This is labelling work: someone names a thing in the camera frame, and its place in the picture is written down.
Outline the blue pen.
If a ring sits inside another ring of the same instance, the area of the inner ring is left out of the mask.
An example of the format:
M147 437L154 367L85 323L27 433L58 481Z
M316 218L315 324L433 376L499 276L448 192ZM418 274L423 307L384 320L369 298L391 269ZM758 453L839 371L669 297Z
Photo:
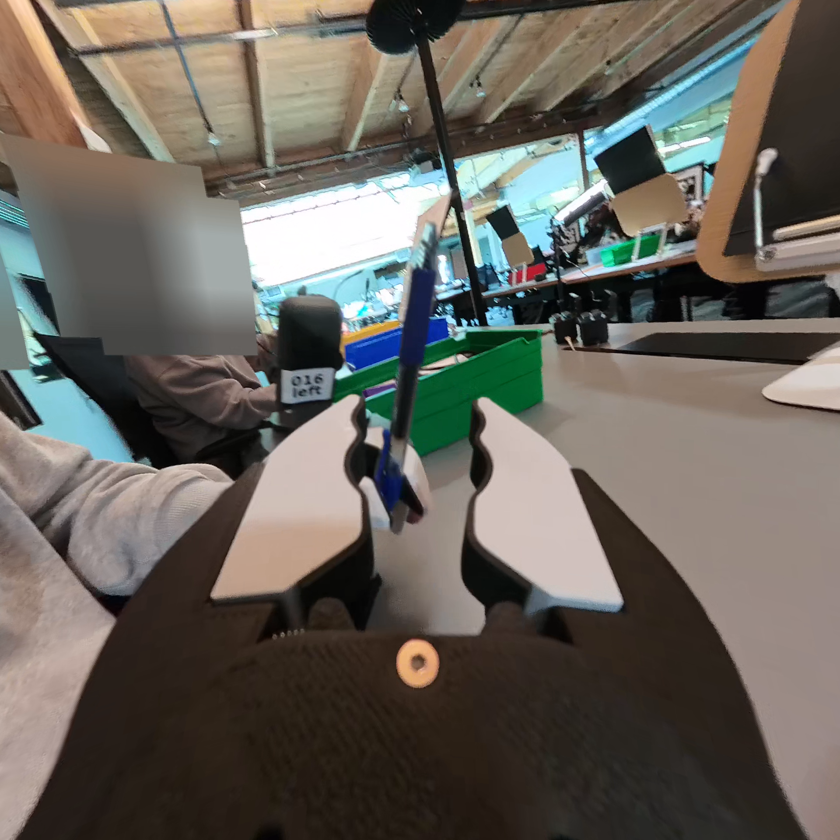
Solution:
M382 450L381 493L391 513L391 531L402 532L406 522L396 520L396 503L400 494L405 447L411 432L419 372L424 362L429 319L434 302L437 270L436 251L423 266L411 267L403 333L398 354L397 377L390 428L385 431Z

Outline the black pole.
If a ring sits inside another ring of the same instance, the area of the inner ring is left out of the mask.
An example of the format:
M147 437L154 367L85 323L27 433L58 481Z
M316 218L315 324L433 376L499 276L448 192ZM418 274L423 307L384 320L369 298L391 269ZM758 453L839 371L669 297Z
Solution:
M470 299L479 326L486 327L487 308L480 290L475 257L469 240L466 211L431 51L431 43L447 34L465 6L466 1L373 1L366 15L365 31L372 46L383 55L399 56L416 49L419 56L439 157L450 188L450 206L455 212L458 236L467 268Z

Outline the black office chair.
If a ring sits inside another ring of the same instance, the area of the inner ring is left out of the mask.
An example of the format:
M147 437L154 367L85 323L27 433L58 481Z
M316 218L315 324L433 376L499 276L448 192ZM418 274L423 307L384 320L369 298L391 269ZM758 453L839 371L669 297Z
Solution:
M108 416L135 459L147 459L158 469L179 463L151 415L138 402L122 357L105 354L100 339L61 338L40 332L35 337L59 372ZM236 479L263 452L260 430L237 430L202 449L197 461L223 467Z

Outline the distant green bin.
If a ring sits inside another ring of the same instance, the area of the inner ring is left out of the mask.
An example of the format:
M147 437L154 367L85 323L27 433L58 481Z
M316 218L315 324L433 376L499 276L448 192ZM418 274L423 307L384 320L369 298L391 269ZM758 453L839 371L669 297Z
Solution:
M656 256L664 244L660 233L638 235L622 243L602 248L600 259L604 267L618 267Z

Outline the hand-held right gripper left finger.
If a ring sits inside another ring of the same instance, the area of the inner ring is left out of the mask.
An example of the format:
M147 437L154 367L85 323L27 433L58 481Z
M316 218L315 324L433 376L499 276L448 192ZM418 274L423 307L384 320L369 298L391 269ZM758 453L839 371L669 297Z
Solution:
M350 395L267 457L210 592L216 606L267 603L299 629L323 598L365 628L375 600L364 399Z

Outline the blue plastic bin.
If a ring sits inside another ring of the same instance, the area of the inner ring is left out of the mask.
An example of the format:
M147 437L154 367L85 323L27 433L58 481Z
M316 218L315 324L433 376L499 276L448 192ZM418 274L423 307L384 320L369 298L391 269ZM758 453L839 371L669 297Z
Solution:
M385 322L382 331L355 338L344 345L345 363L352 371L361 371L398 357L403 327L398 322ZM444 317L431 318L428 324L426 345L446 340L449 337L449 322Z

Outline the green plastic bin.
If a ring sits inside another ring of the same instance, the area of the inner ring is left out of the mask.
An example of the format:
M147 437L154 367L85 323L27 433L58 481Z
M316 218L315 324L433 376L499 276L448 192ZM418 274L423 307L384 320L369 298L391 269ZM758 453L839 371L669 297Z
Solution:
M420 456L466 438L481 397L510 414L543 401L543 331L468 329L430 343L416 388L410 441Z

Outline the wooden column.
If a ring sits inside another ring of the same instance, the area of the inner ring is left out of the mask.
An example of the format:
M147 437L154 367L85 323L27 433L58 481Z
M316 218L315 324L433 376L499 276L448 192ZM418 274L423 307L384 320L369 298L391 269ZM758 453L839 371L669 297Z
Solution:
M1 2L2 131L88 147L85 114L32 4Z

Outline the cardboard sign board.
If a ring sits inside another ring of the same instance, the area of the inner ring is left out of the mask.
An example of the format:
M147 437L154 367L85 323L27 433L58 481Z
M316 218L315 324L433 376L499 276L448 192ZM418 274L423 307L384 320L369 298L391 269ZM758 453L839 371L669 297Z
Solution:
M446 223L452 202L450 191L446 191L424 210L416 222L409 265L423 266L430 254L436 251L438 241Z

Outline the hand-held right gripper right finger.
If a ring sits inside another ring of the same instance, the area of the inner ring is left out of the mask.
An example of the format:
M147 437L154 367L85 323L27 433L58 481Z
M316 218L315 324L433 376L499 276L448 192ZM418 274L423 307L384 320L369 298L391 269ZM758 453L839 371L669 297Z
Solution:
M461 579L488 613L622 611L623 595L560 451L488 397L474 401Z

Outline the person's left forearm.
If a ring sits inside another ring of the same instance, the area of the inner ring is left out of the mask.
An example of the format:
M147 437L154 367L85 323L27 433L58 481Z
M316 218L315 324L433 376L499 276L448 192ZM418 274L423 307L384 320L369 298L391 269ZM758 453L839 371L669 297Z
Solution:
M128 596L233 485L209 465L154 469L1 421L2 568L65 562L89 589Z

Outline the grey desk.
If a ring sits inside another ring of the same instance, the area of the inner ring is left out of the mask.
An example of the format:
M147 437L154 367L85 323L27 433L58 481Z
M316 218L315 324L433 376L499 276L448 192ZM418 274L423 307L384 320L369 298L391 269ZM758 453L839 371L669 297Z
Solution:
M838 838L838 415L771 364L563 350L521 414L673 564L717 627L810 838Z

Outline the wooden top table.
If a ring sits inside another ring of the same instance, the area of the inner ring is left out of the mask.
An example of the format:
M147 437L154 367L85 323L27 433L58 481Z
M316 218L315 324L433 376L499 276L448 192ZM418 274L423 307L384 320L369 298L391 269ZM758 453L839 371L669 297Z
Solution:
M630 277L638 274L653 273L678 266L696 264L697 241L690 240L679 244L667 245L661 254L651 255L644 259L630 261L620 266L596 265L567 271L559 279L564 287L587 282L612 280Z

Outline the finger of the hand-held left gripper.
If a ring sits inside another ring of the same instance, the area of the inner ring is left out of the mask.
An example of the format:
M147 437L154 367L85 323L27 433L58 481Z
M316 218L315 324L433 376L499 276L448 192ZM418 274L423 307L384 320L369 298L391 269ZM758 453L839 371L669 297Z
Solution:
M385 430L381 427L369 427L364 439L364 476L360 481L360 490L367 501L371 528L390 530L391 513L382 496L382 450Z
M423 462L410 444L405 447L401 470L402 479L396 503L396 520L420 522L432 506L432 491Z

